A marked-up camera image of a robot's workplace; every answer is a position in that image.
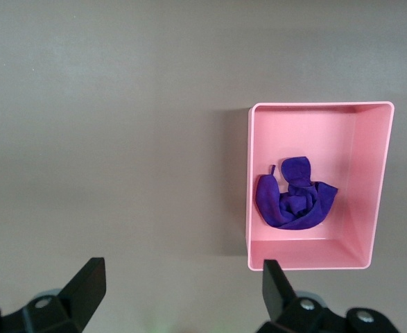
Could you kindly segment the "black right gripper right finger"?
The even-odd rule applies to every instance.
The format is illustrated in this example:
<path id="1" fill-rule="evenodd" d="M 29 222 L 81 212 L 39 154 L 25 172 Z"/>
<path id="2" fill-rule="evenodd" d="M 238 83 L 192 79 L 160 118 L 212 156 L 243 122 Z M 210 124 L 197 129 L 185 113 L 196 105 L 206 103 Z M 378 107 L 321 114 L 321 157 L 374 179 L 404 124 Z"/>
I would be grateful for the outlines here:
<path id="1" fill-rule="evenodd" d="M 299 297 L 278 261 L 263 262 L 262 296 L 270 317 L 259 332 L 396 332 L 384 314 L 351 308 L 342 317 L 312 297 Z"/>

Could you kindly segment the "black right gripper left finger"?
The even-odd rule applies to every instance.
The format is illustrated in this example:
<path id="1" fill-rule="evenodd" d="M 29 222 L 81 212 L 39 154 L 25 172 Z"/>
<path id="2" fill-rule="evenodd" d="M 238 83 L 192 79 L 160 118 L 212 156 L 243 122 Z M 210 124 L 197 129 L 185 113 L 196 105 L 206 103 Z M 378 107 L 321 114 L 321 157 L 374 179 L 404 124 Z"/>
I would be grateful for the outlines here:
<path id="1" fill-rule="evenodd" d="M 93 257 L 64 288 L 2 315 L 0 332 L 83 332 L 106 293 L 105 259 Z"/>

